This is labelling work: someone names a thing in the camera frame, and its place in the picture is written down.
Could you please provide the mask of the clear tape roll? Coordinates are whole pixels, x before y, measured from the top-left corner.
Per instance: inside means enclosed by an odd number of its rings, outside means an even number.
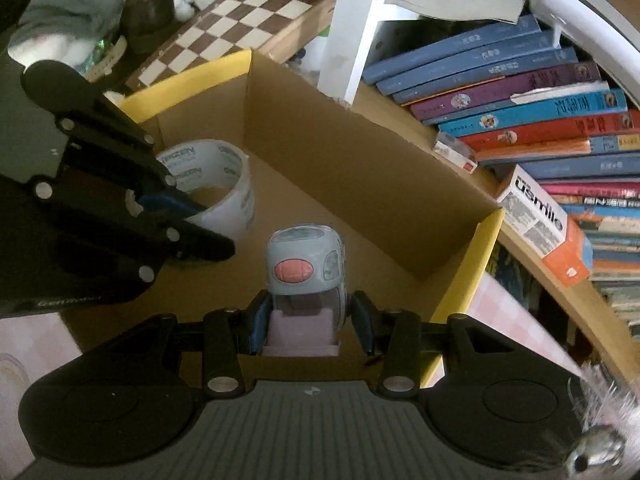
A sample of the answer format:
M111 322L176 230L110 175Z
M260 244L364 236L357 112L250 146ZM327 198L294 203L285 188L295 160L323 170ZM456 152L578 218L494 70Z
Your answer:
M187 216L187 222L242 240L255 217L247 154L226 141L204 139L177 144L156 159L176 178L180 191L205 200L205 209Z

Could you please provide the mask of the grey blue stamp toy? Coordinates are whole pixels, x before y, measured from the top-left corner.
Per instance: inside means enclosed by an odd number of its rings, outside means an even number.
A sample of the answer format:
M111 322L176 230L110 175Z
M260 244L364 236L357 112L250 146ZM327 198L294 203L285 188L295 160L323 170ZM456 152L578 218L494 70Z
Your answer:
M272 299L265 356L332 358L346 320L346 257L340 234L305 223L274 232L266 249Z

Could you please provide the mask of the yellow cardboard box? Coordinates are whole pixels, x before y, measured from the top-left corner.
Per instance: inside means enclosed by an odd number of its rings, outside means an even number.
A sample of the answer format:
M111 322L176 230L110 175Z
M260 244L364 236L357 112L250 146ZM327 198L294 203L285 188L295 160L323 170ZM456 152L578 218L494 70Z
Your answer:
M65 311L82 350L159 313L195 322L245 308L265 287L269 237L299 223L340 233L348 287L381 309L442 321L472 304L502 211L376 93L362 90L344 107L285 66L243 51L139 91L122 110L162 149L201 139L242 148L255 220L228 261L168 264L128 304Z

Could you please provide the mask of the pink cartoon desk mat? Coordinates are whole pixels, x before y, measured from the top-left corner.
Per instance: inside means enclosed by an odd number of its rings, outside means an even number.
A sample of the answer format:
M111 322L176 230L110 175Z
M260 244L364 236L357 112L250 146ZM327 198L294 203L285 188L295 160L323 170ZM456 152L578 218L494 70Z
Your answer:
M484 274L468 309L500 334L534 350L574 374L579 367L548 330L498 281ZM17 407L35 380L80 356L78 345L56 313L1 322L1 477L13 479L34 456L17 421Z

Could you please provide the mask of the toothpaste box on shelf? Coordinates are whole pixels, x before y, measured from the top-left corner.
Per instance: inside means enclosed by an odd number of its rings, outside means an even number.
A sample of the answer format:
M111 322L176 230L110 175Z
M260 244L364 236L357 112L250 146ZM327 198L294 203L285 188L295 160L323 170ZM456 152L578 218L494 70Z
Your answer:
M497 203L506 224L567 287L589 278L592 246L568 213L521 166L501 182Z

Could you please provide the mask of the wooden chessboard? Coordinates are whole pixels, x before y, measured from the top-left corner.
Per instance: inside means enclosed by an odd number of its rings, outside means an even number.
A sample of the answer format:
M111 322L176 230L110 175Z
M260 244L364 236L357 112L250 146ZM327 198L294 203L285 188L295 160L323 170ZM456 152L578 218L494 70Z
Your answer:
M145 60L126 87L136 92L247 49L284 63L330 26L335 1L215 0Z

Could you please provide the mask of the row of leaning books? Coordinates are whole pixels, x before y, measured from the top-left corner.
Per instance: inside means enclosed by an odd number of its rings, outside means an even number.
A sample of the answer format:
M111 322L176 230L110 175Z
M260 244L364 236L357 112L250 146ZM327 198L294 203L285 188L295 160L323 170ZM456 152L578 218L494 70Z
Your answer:
M584 232L593 286L639 328L639 51L600 22L553 29L423 20L375 33L363 81L497 177L538 254L556 234L544 205Z

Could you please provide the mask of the white bookshelf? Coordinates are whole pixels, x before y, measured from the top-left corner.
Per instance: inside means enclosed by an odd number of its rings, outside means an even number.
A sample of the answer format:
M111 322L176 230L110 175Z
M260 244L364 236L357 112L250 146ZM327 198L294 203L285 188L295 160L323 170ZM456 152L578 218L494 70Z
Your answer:
M514 23L521 7L592 55L633 98L639 96L639 0L336 0L318 89L354 102L378 25L434 18L445 23Z

